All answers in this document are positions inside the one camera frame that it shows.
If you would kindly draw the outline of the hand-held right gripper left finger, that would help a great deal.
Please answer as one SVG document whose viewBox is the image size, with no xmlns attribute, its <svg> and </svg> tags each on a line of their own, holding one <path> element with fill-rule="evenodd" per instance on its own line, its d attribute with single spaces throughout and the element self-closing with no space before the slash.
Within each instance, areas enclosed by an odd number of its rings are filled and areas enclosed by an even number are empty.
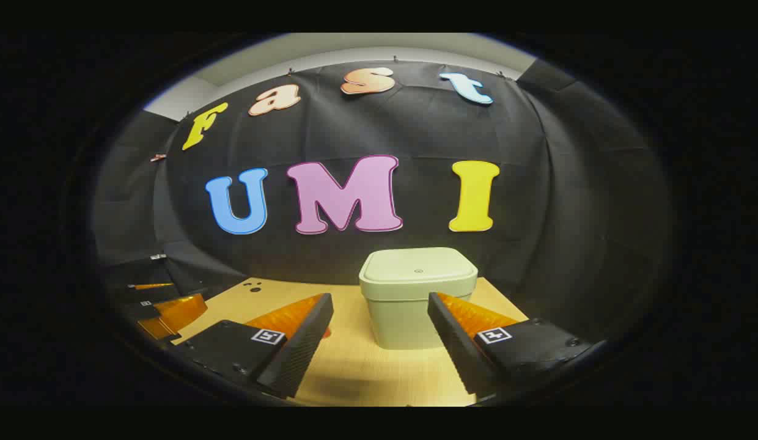
<svg viewBox="0 0 758 440">
<path fill-rule="evenodd" d="M 233 385 L 295 397 L 333 312 L 331 294 L 320 293 L 249 323 L 221 320 L 172 345 L 171 353 Z"/>
</svg>

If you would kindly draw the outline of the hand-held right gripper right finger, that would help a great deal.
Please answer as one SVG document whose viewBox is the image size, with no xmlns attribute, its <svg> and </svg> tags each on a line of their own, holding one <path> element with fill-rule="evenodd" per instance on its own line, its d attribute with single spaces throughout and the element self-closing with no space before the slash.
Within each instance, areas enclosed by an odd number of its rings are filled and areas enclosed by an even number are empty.
<svg viewBox="0 0 758 440">
<path fill-rule="evenodd" d="M 594 344 L 540 318 L 518 321 L 445 293 L 430 293 L 427 314 L 466 390 L 519 397 L 586 364 Z"/>
</svg>

